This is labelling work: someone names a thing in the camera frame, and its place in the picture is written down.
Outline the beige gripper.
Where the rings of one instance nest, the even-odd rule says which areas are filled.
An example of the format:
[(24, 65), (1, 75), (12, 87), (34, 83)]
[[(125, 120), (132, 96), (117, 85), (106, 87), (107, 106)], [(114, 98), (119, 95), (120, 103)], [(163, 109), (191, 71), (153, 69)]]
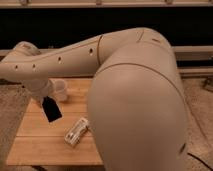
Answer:
[(50, 79), (27, 80), (24, 86), (37, 105), (43, 107), (49, 122), (62, 117), (56, 101), (49, 97), (53, 93), (53, 82)]

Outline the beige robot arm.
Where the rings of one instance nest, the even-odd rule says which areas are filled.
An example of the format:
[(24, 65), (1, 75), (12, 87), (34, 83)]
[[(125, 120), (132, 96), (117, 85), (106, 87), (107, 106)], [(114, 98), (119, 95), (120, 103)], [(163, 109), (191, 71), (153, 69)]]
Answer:
[(37, 100), (53, 78), (92, 79), (90, 129), (106, 171), (186, 171), (187, 104), (168, 40), (150, 28), (101, 34), (42, 53), (18, 43), (0, 78), (22, 83)]

